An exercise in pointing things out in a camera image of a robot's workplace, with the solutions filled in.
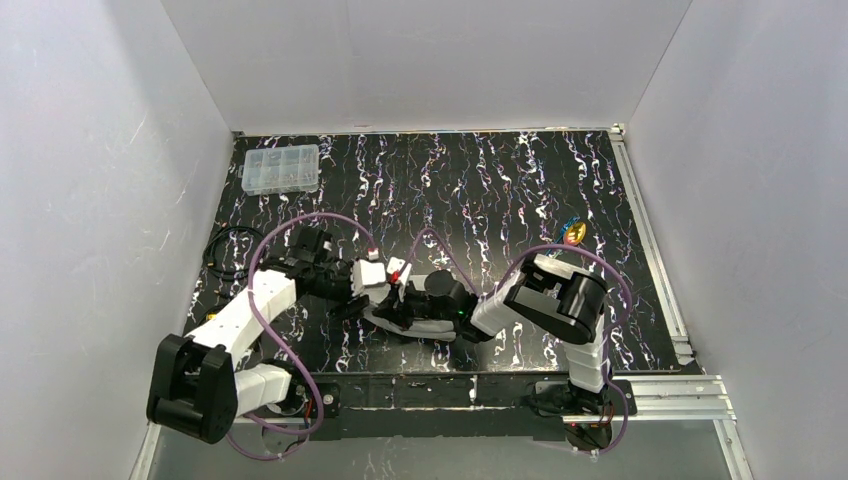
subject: black table surface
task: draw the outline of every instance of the black table surface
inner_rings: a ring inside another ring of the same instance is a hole
[[[320,188],[313,193],[247,196],[239,172],[255,148],[317,144]],[[582,247],[623,274],[633,291],[634,314],[612,335],[616,370],[677,370],[633,213],[604,131],[475,132],[239,137],[221,194],[213,232],[249,225],[264,233],[296,215],[335,212],[374,235],[386,258],[406,258],[415,235],[432,227],[481,291],[490,290],[510,260],[528,247],[550,243],[571,217],[588,226]],[[362,254],[365,239],[347,225],[316,221],[337,240],[343,258]],[[280,251],[281,239],[274,244]],[[228,268],[246,265],[253,241],[220,246]],[[585,268],[601,269],[577,255]],[[451,268],[428,239],[413,274]],[[188,332],[210,308],[226,303],[245,282],[222,282],[200,272],[188,314]],[[608,321],[621,312],[615,298]],[[272,325],[314,372],[445,373],[546,372],[564,368],[562,343],[530,322],[516,323],[489,342],[415,340],[387,333],[366,320],[330,322],[330,305],[304,297]],[[280,356],[264,335],[251,363]]]

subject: white wall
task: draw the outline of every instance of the white wall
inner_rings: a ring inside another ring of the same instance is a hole
[[[843,478],[848,3],[695,0],[627,133],[757,478]]]
[[[0,4],[0,478],[127,478],[231,139],[157,0]]]
[[[232,130],[609,126],[690,0],[163,0]]]

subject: small yellow object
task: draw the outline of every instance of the small yellow object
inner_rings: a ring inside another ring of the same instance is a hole
[[[565,243],[569,245],[579,245],[585,236],[586,224],[583,222],[577,222],[565,231]]]

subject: clear plastic box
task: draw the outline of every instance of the clear plastic box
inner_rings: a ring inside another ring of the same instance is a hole
[[[248,150],[241,188],[248,195],[318,190],[318,145]]]

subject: floor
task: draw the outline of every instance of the floor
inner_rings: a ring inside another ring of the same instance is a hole
[[[240,167],[247,150],[317,144],[321,184],[314,193],[246,196]],[[447,239],[457,260],[484,291],[508,261],[527,247],[553,241],[573,216],[586,222],[582,246],[596,252],[631,282],[635,312],[613,335],[616,370],[677,370],[633,214],[604,131],[433,133],[241,137],[215,227],[250,225],[268,232],[292,216],[330,211],[365,225],[387,256],[404,257],[416,233],[431,226]],[[327,225],[339,253],[364,251],[350,228]],[[432,242],[419,247],[414,273],[449,267]],[[224,265],[243,266],[249,244],[227,245]],[[587,268],[593,265],[581,262]],[[243,282],[222,283],[200,272],[186,331],[204,312],[227,300]],[[548,372],[563,368],[558,340],[527,322],[482,344],[416,341],[388,334],[370,323],[330,323],[324,302],[305,298],[275,322],[314,372],[444,373]],[[277,354],[264,339],[261,355]]]
[[[233,434],[255,453],[279,451],[291,438],[260,437],[255,425]],[[310,442],[285,462],[257,462],[226,442],[205,445],[162,430],[149,479],[730,479],[711,421],[632,422],[613,455],[596,462],[564,452],[564,443],[529,438],[357,438]]]

